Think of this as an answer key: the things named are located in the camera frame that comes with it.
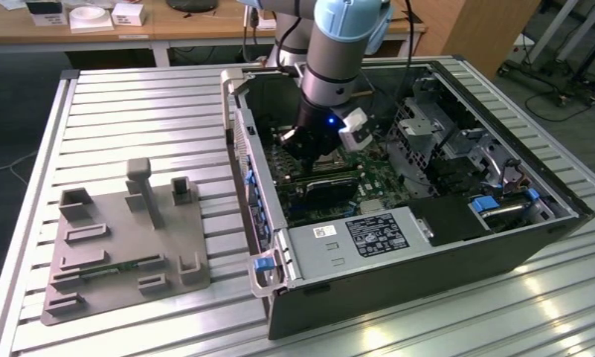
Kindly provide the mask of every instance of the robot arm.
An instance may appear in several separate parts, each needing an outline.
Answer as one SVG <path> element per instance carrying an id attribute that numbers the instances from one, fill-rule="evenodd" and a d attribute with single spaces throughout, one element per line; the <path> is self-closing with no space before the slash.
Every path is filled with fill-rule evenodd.
<path id="1" fill-rule="evenodd" d="M 239 1 L 278 13 L 273 63 L 275 51 L 283 66 L 303 62 L 306 56 L 299 113 L 282 144 L 310 170 L 318 157 L 341 144 L 357 151 L 373 140 L 366 113 L 353 104 L 352 94 L 364 56 L 384 41 L 393 8 L 389 0 Z"/>

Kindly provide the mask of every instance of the wooden cabinet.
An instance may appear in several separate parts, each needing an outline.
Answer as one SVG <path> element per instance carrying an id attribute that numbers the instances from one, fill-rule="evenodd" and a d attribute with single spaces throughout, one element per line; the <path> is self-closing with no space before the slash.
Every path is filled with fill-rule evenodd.
<path id="1" fill-rule="evenodd" d="M 461 54 L 493 78 L 540 0 L 412 0 L 428 30 L 417 56 Z"/>

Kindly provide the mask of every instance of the power supply label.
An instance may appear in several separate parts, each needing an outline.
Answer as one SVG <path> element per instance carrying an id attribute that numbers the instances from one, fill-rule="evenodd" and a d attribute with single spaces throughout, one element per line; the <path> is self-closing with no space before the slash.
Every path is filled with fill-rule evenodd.
<path id="1" fill-rule="evenodd" d="M 390 213 L 349 221 L 346 226 L 364 257 L 410 247 Z"/>

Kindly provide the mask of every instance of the white sticker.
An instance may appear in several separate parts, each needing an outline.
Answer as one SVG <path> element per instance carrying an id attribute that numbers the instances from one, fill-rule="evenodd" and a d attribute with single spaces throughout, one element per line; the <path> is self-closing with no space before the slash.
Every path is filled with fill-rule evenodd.
<path id="1" fill-rule="evenodd" d="M 334 225 L 326 225 L 325 227 L 314 228 L 316 238 L 324 238 L 338 234 Z"/>
<path id="2" fill-rule="evenodd" d="M 147 39 L 149 35 L 119 35 L 119 39 Z"/>

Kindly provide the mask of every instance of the aluminum extrusion table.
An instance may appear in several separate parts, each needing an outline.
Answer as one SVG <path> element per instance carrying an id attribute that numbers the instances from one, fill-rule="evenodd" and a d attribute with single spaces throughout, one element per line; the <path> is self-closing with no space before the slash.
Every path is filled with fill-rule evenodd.
<path id="1" fill-rule="evenodd" d="M 595 175 L 466 62 L 434 58 L 595 210 Z M 83 71 L 62 80 L 0 279 L 0 356 L 595 356 L 595 219 L 510 274 L 266 338 L 222 127 L 226 67 Z M 142 156 L 153 184 L 182 175 L 199 184 L 213 284 L 47 327 L 60 191 L 125 190 L 123 161 Z"/>

